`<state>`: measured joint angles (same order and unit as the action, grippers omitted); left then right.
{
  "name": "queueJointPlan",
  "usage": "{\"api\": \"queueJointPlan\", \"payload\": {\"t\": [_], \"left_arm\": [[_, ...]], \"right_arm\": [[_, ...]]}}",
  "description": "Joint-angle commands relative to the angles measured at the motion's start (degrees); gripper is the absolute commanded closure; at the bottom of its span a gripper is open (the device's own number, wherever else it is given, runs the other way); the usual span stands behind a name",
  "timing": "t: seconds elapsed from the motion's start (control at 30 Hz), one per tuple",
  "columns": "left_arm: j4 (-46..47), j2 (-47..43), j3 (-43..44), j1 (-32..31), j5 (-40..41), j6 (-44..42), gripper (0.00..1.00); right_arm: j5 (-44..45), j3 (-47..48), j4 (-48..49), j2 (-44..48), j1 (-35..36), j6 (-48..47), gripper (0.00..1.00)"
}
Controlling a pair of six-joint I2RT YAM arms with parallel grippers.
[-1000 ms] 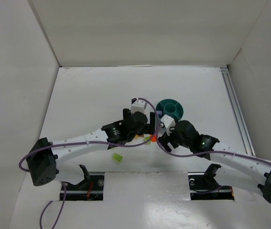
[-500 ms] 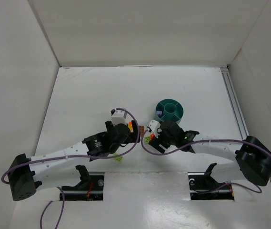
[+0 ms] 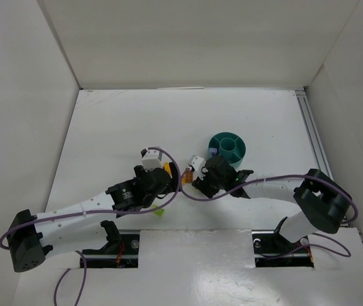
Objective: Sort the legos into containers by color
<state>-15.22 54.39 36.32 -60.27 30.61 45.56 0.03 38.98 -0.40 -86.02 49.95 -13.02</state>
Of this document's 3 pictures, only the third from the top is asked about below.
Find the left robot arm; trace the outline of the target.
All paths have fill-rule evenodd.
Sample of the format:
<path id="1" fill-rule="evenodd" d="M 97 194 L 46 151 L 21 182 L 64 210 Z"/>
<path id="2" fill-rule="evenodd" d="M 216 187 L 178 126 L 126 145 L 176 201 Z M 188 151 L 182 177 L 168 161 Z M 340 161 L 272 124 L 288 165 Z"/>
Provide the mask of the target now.
<path id="1" fill-rule="evenodd" d="M 48 213 L 18 212 L 0 239 L 0 246 L 10 253 L 13 270 L 27 272 L 71 251 L 113 251 L 122 242 L 115 218 L 152 212 L 155 200 L 179 192 L 181 173 L 173 162 L 168 169 L 140 165 L 134 171 L 134 178 L 81 203 Z"/>

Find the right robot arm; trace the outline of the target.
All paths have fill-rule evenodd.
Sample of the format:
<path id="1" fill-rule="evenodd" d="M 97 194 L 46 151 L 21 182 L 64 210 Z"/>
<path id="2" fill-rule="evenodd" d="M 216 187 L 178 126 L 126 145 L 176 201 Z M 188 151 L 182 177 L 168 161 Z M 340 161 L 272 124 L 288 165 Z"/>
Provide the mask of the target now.
<path id="1" fill-rule="evenodd" d="M 284 217 L 275 235 L 290 243 L 317 231 L 338 232 L 347 211 L 355 208 L 351 196 L 324 172 L 310 169 L 305 175 L 254 177 L 252 170 L 235 170 L 224 157 L 208 160 L 193 156 L 189 166 L 196 174 L 193 187 L 205 200 L 219 198 L 220 192 L 235 198 L 265 198 L 294 203 L 300 212 Z"/>

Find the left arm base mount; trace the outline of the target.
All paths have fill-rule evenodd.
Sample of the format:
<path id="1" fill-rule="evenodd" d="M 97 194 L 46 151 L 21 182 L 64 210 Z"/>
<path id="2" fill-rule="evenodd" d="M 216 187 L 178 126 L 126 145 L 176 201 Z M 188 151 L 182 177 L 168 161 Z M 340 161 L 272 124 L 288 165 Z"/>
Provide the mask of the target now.
<path id="1" fill-rule="evenodd" d="M 86 263 L 88 268 L 137 268 L 140 231 L 119 231 L 114 221 L 102 221 L 100 226 L 104 230 L 105 243 L 96 249 L 84 249 L 85 259 L 80 259 L 80 267 Z"/>

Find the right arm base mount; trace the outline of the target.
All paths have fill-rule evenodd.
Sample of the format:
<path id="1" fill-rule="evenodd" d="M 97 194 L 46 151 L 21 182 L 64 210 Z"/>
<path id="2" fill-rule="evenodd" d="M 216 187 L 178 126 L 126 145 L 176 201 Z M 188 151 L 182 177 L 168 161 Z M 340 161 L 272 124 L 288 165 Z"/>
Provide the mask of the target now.
<path id="1" fill-rule="evenodd" d="M 286 219 L 283 218 L 276 229 L 252 231 L 257 268 L 314 267 L 309 247 L 300 248 L 300 241 L 291 243 L 278 233 Z"/>

